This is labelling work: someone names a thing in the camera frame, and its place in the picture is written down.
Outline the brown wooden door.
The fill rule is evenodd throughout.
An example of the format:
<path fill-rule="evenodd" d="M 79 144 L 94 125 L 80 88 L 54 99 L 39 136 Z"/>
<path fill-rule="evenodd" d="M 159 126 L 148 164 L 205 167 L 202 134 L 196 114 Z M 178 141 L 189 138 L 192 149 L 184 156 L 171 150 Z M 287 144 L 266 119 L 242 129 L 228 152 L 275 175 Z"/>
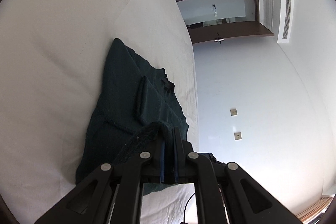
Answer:
<path fill-rule="evenodd" d="M 259 0 L 176 0 L 193 44 L 245 37 L 274 37 L 260 22 Z"/>

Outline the lower beige wall socket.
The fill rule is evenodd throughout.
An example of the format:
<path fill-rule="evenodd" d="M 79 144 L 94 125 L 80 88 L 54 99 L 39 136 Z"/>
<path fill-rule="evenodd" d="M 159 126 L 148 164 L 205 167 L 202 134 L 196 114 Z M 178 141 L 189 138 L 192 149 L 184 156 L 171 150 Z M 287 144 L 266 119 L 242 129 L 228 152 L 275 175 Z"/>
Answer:
<path fill-rule="evenodd" d="M 242 139 L 242 134 L 241 134 L 241 132 L 235 132 L 235 133 L 234 133 L 234 138 L 235 138 L 235 140 L 241 140 L 241 139 Z"/>

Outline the white bed mattress sheet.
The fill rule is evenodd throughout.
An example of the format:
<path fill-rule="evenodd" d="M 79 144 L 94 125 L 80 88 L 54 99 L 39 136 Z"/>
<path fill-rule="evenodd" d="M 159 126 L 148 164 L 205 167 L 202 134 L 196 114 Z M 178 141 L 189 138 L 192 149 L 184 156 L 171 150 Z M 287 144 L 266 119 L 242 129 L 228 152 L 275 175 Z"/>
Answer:
<path fill-rule="evenodd" d="M 19 223 L 74 187 L 115 38 L 165 69 L 198 147 L 193 46 L 175 0 L 2 0 L 1 195 Z"/>

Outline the upper beige wall switch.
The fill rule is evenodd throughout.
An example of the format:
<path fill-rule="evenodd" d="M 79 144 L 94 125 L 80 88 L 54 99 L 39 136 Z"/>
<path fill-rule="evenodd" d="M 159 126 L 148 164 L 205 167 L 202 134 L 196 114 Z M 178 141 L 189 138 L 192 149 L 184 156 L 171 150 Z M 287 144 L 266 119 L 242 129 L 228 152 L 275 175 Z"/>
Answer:
<path fill-rule="evenodd" d="M 230 113 L 231 113 L 231 116 L 237 116 L 238 111 L 237 111 L 237 109 L 231 109 Z"/>

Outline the white wall air vent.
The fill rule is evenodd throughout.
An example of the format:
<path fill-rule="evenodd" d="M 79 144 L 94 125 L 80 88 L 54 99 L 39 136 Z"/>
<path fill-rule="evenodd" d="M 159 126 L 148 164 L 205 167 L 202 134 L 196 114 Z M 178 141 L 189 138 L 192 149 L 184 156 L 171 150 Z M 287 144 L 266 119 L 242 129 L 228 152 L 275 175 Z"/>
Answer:
<path fill-rule="evenodd" d="M 290 15 L 291 15 L 291 0 L 286 0 L 285 22 L 284 22 L 284 30 L 282 34 L 283 39 L 288 38 Z"/>

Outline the dark green knit sweater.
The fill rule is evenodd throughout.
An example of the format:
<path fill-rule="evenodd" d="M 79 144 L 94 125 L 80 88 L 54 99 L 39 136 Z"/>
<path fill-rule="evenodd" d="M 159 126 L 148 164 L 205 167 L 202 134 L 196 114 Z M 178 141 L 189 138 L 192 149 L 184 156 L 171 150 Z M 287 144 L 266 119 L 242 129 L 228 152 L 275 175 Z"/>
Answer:
<path fill-rule="evenodd" d="M 211 154 L 196 153 L 188 129 L 165 70 L 115 39 L 75 182 L 119 185 L 121 192 L 140 196 L 193 184 L 197 197 L 218 195 L 216 174 L 225 166 Z"/>

